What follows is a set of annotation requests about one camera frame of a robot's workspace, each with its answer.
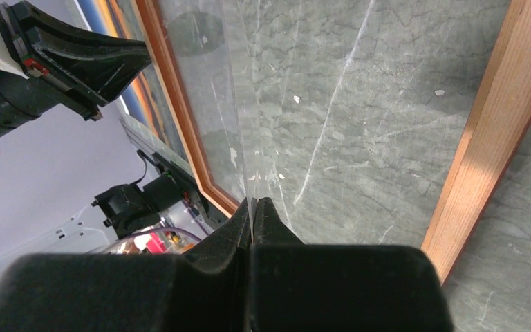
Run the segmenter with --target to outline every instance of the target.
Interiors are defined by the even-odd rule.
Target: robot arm
[[[98,120],[151,63],[143,41],[69,26],[27,1],[0,5],[1,42],[0,137],[57,104]]]
[[[452,332],[416,248],[303,244],[271,199],[182,255],[32,255],[0,281],[0,331]]]

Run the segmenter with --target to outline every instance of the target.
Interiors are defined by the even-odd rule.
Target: wooden edge
[[[461,160],[463,159],[462,156],[464,156],[465,152],[467,151],[467,146],[469,145],[469,142],[473,135],[473,131],[475,130],[475,127],[477,126],[477,123],[481,116],[481,109],[483,103],[485,102],[485,99],[490,92],[492,82],[494,81],[494,77],[505,54],[507,43],[510,40],[511,32],[514,29],[514,24],[518,19],[519,13],[522,11],[525,1],[526,0],[514,0],[510,3],[510,7],[507,10],[507,14],[502,23],[498,39],[496,40],[496,44],[494,46],[494,50],[492,51],[492,55],[490,56],[490,61],[487,63],[487,68],[485,69],[485,72],[483,74],[483,79],[481,80],[479,90],[477,90],[477,95],[475,97],[472,110],[469,113],[467,123],[465,124],[463,133],[461,134],[459,146],[457,147],[457,151],[455,152],[455,156],[453,157],[453,163],[451,164],[447,179],[445,180],[445,185],[443,186],[442,192],[440,193],[440,198],[438,199],[438,202],[436,204],[436,208],[434,210],[431,223],[429,224],[429,227],[427,229],[427,233],[422,247],[427,246],[428,243],[430,243],[432,240],[436,224],[438,223],[440,215],[443,213],[443,208],[445,206],[443,202],[445,202],[451,194],[451,187],[453,182],[455,181],[455,178],[457,177],[457,173],[459,172]]]
[[[513,0],[422,244],[441,282],[465,247],[530,122],[531,1]]]
[[[133,9],[145,32],[146,44],[153,59],[162,89],[176,123],[186,156],[201,194],[224,215],[231,217],[239,202],[214,184],[196,122],[189,105],[174,50],[161,22],[163,17],[155,0],[132,0]]]

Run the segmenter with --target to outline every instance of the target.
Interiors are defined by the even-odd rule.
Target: gray wall
[[[31,2],[72,23],[61,2]],[[55,228],[110,186],[141,176],[119,112],[112,104],[102,120],[85,122],[58,106],[0,140],[0,252]]]
[[[420,247],[509,3],[223,0],[245,173],[303,241]],[[445,292],[458,331],[531,331],[531,127]]]

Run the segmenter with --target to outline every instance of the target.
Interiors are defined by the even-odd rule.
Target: wooden strip
[[[443,282],[531,122],[531,1],[513,0],[422,244]]]
[[[149,52],[198,188],[223,214],[231,217],[239,202],[213,182],[176,56],[162,25],[163,17],[159,4],[155,0],[133,0],[133,9],[145,32]]]
[[[445,206],[444,202],[447,201],[449,195],[451,194],[451,187],[459,172],[461,160],[463,159],[463,156],[467,151],[467,146],[469,145],[477,122],[479,121],[479,117],[481,116],[483,103],[485,102],[486,97],[490,93],[492,82],[494,81],[494,77],[505,54],[507,43],[510,39],[510,33],[514,28],[514,24],[518,19],[519,13],[522,11],[522,7],[524,6],[525,1],[526,0],[514,0],[510,3],[510,7],[507,10],[507,14],[500,29],[500,34],[498,36],[498,39],[496,40],[496,45],[494,46],[494,50],[492,51],[492,55],[490,56],[490,62],[487,64],[487,68],[485,69],[485,73],[483,74],[483,79],[479,86],[479,90],[477,91],[477,95],[475,97],[475,102],[473,104],[471,113],[469,113],[469,118],[467,119],[467,123],[465,124],[465,129],[461,134],[459,146],[457,147],[457,151],[455,153],[455,156],[453,157],[453,163],[451,164],[447,179],[445,180],[445,185],[442,188],[440,198],[438,199],[438,202],[436,204],[436,209],[434,210],[431,223],[425,236],[424,243],[430,243],[434,234],[434,230],[436,228],[436,224],[438,223],[438,220],[440,219],[440,216],[443,213],[443,208]]]

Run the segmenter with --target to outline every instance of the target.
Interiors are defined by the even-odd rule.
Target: white wall
[[[62,1],[31,2],[72,23]],[[110,186],[141,176],[118,106],[102,113],[102,120],[85,122],[58,106],[0,139],[0,252],[55,228]]]

